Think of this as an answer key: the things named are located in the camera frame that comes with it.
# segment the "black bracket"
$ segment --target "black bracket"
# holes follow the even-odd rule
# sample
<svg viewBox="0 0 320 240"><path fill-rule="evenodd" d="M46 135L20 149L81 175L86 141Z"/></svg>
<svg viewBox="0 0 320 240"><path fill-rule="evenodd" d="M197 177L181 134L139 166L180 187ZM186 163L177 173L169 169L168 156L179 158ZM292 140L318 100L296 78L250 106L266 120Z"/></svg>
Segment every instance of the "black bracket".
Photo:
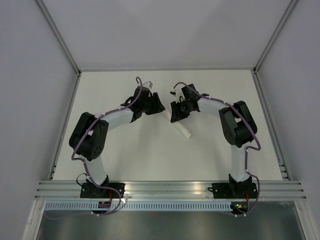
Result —
<svg viewBox="0 0 320 240"><path fill-rule="evenodd" d="M88 112L81 115L69 139L70 147L76 148L82 136L96 119ZM92 135L88 134L85 137L76 154L84 156L88 161L99 157L105 147L108 127L107 121L99 120L92 128Z"/></svg>
<svg viewBox="0 0 320 240"><path fill-rule="evenodd" d="M114 188L119 191L121 198L124 197L125 184L123 182L109 182L109 178L107 176L106 180L100 186ZM98 188L88 179L82 184L80 193L81 199L108 199L110 196L112 199L119 199L118 194L114 191Z"/></svg>
<svg viewBox="0 0 320 240"><path fill-rule="evenodd" d="M134 122L138 118L142 116L142 113L146 115L153 115L161 113L162 111L166 110L165 107L162 105L160 98L157 92L152 93L149 88L145 86L138 86L133 96L129 97L125 103L121 104L121 106L129 105L129 102L132 101L137 97L141 88L141 94L139 98L135 101L135 103L130 106L129 108L133 112L132 121Z"/></svg>
<svg viewBox="0 0 320 240"><path fill-rule="evenodd" d="M250 199L258 196L257 186L250 176L247 180L236 182L229 174L229 182L212 183L208 190L213 193L214 199Z"/></svg>
<svg viewBox="0 0 320 240"><path fill-rule="evenodd" d="M238 101L233 104L233 107L243 116L250 128L256 134L258 131L257 125L244 101ZM252 142L254 139L248 130L245 123L240 120L239 116L231 109L224 107L219 110L223 135L227 142L231 145L236 145L238 148L245 143Z"/></svg>
<svg viewBox="0 0 320 240"><path fill-rule="evenodd" d="M197 92L195 86L193 84L188 85L191 89L193 89L195 92ZM172 115L171 115L171 123L175 123L177 121L180 121L182 119L186 119L189 117L190 113L192 111L200 112L199 106L198 106L198 100L201 98L199 95L195 94L193 91L191 91L188 87L184 86L181 88L181 91L183 93L184 99L180 102L171 102L171 109L172 109Z"/></svg>

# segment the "metal frame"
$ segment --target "metal frame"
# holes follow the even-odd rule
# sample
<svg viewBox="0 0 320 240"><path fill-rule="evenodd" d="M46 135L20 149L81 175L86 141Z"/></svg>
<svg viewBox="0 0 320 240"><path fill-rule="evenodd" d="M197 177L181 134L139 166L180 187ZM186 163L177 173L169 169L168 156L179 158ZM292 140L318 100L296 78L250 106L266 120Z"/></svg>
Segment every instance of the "metal frame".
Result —
<svg viewBox="0 0 320 240"><path fill-rule="evenodd" d="M160 68L114 68L114 69L83 69L82 72L132 72L132 71L192 71L192 70L250 70L252 67L160 67Z"/></svg>
<svg viewBox="0 0 320 240"><path fill-rule="evenodd" d="M70 62L72 68L76 72L77 80L75 81L75 86L73 89L72 96L70 97L69 107L66 111L63 127L61 128L60 138L55 147L55 155L53 158L53 166L49 174L49 179L52 179L56 163L59 157L59 152L62 145L62 140L66 132L68 120L70 117L71 109L77 92L79 80L81 77L81 71L79 70L74 58L72 57L63 37L61 36L56 24L50 15L46 5L43 0L34 0L39 11L43 15L45 21L47 22L49 28L51 29L53 35L55 36L61 50L65 54L66 58ZM313 225L310 214L308 213L308 205L305 193L303 191L302 185L299 181L292 181L290 179L290 172L287 172L287 166L285 164L284 154L282 152L282 147L279 142L278 134L276 128L273 124L272 115L270 113L268 103L259 81L258 70L261 68L266 56L268 55L270 49L275 43L277 37L282 31L285 23L288 21L291 13L295 9L299 0L291 0L288 4L286 10L284 11L279 23L277 24L274 32L272 33L266 47L264 48L259 60L257 61L254 68L205 68L205 70L238 70L238 69L248 69L251 70L252 78L257 90L257 94L260 100L263 114L265 116L266 124L271 136L272 144L279 162L279 168L281 171L282 181L261 181L261 194L260 201L293 201L296 206L297 215L301 222L306 239L313 240L318 239L316 232L316 226ZM117 69L116 71L136 71L137 69ZM145 71L159 71L159 70L177 70L177 69L140 69ZM100 72L99 70L88 71L88 72ZM212 204L222 204L226 201L224 199L214 199L211 192L207 191L207 187L210 184L217 181L125 181L125 195L124 198L130 202L130 204L155 204L155 203L181 203L185 205L186 203L197 203L202 205L211 206ZM76 185L74 181L57 181L57 180L47 180L41 181L37 188L32 210L28 219L28 223L23 235L23 239L36 239L37 232L40 227L43 211L45 208L48 209L68 209L77 210L76 207L71 207L71 205L60 204L61 201L64 203L86 204L86 203L96 203L95 200L83 200L80 199L80 186ZM241 199L233 199L232 201L241 201Z"/></svg>
<svg viewBox="0 0 320 240"><path fill-rule="evenodd" d="M62 52L64 53L66 59L71 64L73 70L77 75L81 73L79 70L74 58L72 57L63 37L61 36L55 21L53 20L51 14L49 13L45 3L42 0L34 0L36 6L38 7L40 13L42 14L43 18L45 19L46 23L48 24L48 27L50 28L51 32L53 33L55 39L57 40L58 44L61 47Z"/></svg>
<svg viewBox="0 0 320 240"><path fill-rule="evenodd" d="M64 114L62 128L61 128L60 133L59 133L60 137L59 137L59 139L58 139L58 141L57 141L57 143L55 145L55 148L54 148L54 156L52 158L52 167L51 167L51 170L50 170L49 175L47 177L47 179L49 179L49 180L52 180L53 177L54 177L54 174L55 174L55 170L56 170L57 162L58 162L58 159L59 159L62 143L63 143L64 137L65 137L65 134L66 134L66 130L67 130L67 126L68 126L71 110L72 110L72 107L74 105L74 101L75 101L75 98L76 98L76 93L77 93L77 90L78 90L80 78L81 78L81 73L76 76L76 80L74 81L74 88L73 88L72 94L70 95L70 98L68 100L68 108L67 108L67 110L66 110L66 112Z"/></svg>
<svg viewBox="0 0 320 240"><path fill-rule="evenodd" d="M122 181L125 184L126 201L197 201L224 202L214 199L207 188L212 183L228 181ZM306 195L299 181L260 181L260 201L306 201ZM81 188L75 181L51 180L41 181L37 187L35 200L81 200ZM243 199L228 199L231 202Z"/></svg>
<svg viewBox="0 0 320 240"><path fill-rule="evenodd" d="M284 25L288 21L290 15L292 14L292 12L295 9L298 2L299 2L299 0L291 0L289 2L288 6L286 7L286 9L284 10L284 13L283 13L279 23L275 27L275 30L273 31L268 43L266 44L258 62L256 63L255 67L253 68L255 72L257 72L261 68L262 64L265 61L266 56L268 55L270 49L274 45L276 39L278 38L280 32L282 31Z"/></svg>

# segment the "white cylindrical object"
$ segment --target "white cylindrical object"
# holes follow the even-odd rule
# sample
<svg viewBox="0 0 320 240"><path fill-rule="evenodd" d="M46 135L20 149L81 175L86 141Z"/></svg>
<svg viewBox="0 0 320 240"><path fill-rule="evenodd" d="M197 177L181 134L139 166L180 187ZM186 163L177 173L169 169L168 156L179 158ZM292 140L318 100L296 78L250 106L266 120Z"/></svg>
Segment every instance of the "white cylindrical object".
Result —
<svg viewBox="0 0 320 240"><path fill-rule="evenodd" d="M163 116L165 116L169 122L171 121L171 112L168 109L165 109L165 111L161 112ZM191 137L191 132L185 127L183 126L183 124L181 122L174 122L172 123L172 125L178 129L178 131L186 138L189 139Z"/></svg>

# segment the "gray wall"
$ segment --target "gray wall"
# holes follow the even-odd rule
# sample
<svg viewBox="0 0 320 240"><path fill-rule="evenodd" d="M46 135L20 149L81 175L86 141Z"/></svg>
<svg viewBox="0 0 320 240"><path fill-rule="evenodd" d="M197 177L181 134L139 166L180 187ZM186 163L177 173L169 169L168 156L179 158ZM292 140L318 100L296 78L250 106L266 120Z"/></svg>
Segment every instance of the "gray wall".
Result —
<svg viewBox="0 0 320 240"><path fill-rule="evenodd" d="M75 73L32 0L0 1L0 239L21 239Z"/></svg>
<svg viewBox="0 0 320 240"><path fill-rule="evenodd" d="M290 0L43 0L85 70L253 67Z"/></svg>
<svg viewBox="0 0 320 240"><path fill-rule="evenodd" d="M259 71L294 179L320 226L320 1L302 0Z"/></svg>

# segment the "purple cable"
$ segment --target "purple cable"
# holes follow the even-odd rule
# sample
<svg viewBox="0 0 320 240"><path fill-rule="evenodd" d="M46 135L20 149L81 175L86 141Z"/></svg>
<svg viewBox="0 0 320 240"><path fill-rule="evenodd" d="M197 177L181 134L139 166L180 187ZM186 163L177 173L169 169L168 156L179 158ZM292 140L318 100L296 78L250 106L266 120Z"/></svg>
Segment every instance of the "purple cable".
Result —
<svg viewBox="0 0 320 240"><path fill-rule="evenodd" d="M245 153L244 153L244 169L245 169L246 173L247 173L249 176L251 176L251 177L253 177L253 178L256 179L257 184L258 184L258 189L257 189L257 190L258 190L258 193L257 193L257 197L256 197L256 199L255 199L255 202L254 202L253 206L252 206L246 213L239 214L239 215L237 214L237 217L242 217L242 216L244 216L245 214L250 213L250 212L254 209L254 207L257 205L257 202L258 202L259 196L260 196L260 180L259 180L259 178L258 178L256 175L253 175L253 174L250 173L249 170L248 170L248 151L247 151L247 150L248 150L248 149L253 149L253 150L256 150L256 151L260 151L260 150L261 150L261 144L260 144L257 136L255 135L255 132L251 129L249 123L248 123L248 122L245 120L245 118L240 114L240 112L238 112L238 110L235 109L235 107L232 106L230 103L224 102L223 100L218 99L218 98L203 96L203 95L199 94L198 92L196 92L194 89L192 89L191 87L189 87L186 83L184 83L184 82L182 82L182 81L177 82L177 83L174 85L173 89L175 89L179 84L182 84L182 85L186 86L190 91L192 91L193 93L195 93L196 95L198 95L198 96L201 97L201 98L204 98L204 99L207 99L207 100L212 100L212 101L215 101L215 102L218 102L218 103L221 103L221 104L224 104L224 105L230 107L230 108L235 112L235 114L242 120L242 122L244 123L244 125L248 128L248 130L249 130L250 134L252 135L253 139L255 140L255 142L256 142L256 144L257 144L257 147L255 147L255 146L246 146L246 147L244 148L244 151L245 151Z"/></svg>
<svg viewBox="0 0 320 240"><path fill-rule="evenodd" d="M105 117L105 116L107 116L107 115L109 115L109 114L112 114L112 113L116 113L116 112L125 110L125 109L131 107L131 106L138 100L138 98L140 97L141 92L142 92L142 85L143 85L143 84L142 84L142 81L141 81L141 78L140 78L140 77L137 76L137 77L135 78L135 80L136 80L136 82L137 82L138 84L140 84L139 93L138 93L138 95L135 97L135 99L132 100L132 101L130 102L130 104L128 104L127 106L124 106L124 107L122 107L122 108L117 108L117 109L114 109L114 110L111 110L111 111L107 111L105 114L102 114L102 115L99 116L96 120L94 120L93 123L89 126L89 128L85 131L84 135L82 136L82 138L81 138L80 141L78 142L77 146L75 147L75 149L74 149L74 151L73 151L73 153L72 153L72 155L71 155L71 159L72 159L73 161L74 161L74 160L80 160L80 161L83 162L85 172L86 172L86 174L89 176L89 179L90 179L90 181L93 183L94 186L96 186L96 187L99 188L99 189L108 189L108 190L111 190L111 191L115 191L116 194L118 194L118 196L119 196L119 203L117 204L117 206L116 206L113 210L111 210L111 211L109 211L109 212L106 212L106 213L100 213L99 215L103 215L103 216L104 216L104 215L110 215L110 214L113 214L114 212L116 212L117 209L120 207L120 204L121 204L121 194L120 194L120 192L119 192L117 189L115 189L115 188L113 188L113 187L100 186L99 184L97 184L97 183L93 180L93 178L90 176L90 173L89 173L89 170L88 170L88 166L87 166L86 161L85 161L83 158L81 158L81 157L75 157L75 155L76 155L76 153L77 153L80 145L83 143L83 141L85 140L86 136L88 135L88 133L92 130L92 128L95 126L95 124L96 124L100 119L102 119L103 117Z"/></svg>

